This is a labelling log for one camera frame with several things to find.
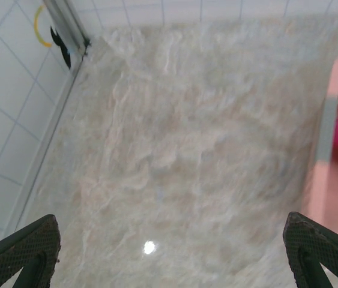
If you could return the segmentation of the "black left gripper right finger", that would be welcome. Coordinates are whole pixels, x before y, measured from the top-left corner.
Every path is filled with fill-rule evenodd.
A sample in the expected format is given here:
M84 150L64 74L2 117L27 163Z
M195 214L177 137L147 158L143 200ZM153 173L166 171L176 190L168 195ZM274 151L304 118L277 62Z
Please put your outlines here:
M323 268L338 278L338 234L299 212L290 212L283 242L298 288L333 288Z

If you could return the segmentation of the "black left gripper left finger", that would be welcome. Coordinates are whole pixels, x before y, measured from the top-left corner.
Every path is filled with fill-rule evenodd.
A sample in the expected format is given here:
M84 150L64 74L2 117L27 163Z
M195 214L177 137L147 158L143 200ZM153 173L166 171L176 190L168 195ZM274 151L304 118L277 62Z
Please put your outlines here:
M47 214L0 241L0 287L16 273L12 288L50 288L61 249L53 214Z

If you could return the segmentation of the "pink plastic basket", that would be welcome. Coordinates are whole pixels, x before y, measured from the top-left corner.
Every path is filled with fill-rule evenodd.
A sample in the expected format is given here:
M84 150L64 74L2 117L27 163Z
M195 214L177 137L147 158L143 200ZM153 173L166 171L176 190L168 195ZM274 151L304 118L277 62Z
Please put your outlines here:
M301 208L302 214L338 234L338 160L333 150L337 119L338 59L331 70L313 136Z

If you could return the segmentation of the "aluminium side floor rail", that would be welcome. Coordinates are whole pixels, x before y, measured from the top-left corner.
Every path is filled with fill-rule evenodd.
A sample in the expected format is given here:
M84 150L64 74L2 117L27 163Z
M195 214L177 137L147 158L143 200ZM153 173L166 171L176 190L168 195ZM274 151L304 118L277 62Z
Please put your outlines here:
M67 103L76 77L82 66L82 61L83 58L78 57L78 60L73 66L70 75L67 77L66 84L63 86L61 95L55 106L55 110L51 115L49 125L47 126L43 139L40 142L38 152L34 157L32 165L26 176L25 183L22 186L20 196L16 202L15 207L13 208L11 218L6 228L4 229L5 236L8 236L15 231L21 229L26 223L29 209L32 206L32 203L36 197L41 174L43 173L43 163L47 157L47 152L49 150L50 144L52 143L53 135L55 134L55 131L58 127L58 122L61 119L64 107Z

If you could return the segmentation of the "aluminium corner post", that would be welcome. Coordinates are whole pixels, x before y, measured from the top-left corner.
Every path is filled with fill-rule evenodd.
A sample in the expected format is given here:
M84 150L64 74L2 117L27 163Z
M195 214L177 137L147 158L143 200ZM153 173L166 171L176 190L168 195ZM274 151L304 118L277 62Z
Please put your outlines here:
M91 42L72 0L43 0L43 3L70 52L84 57Z

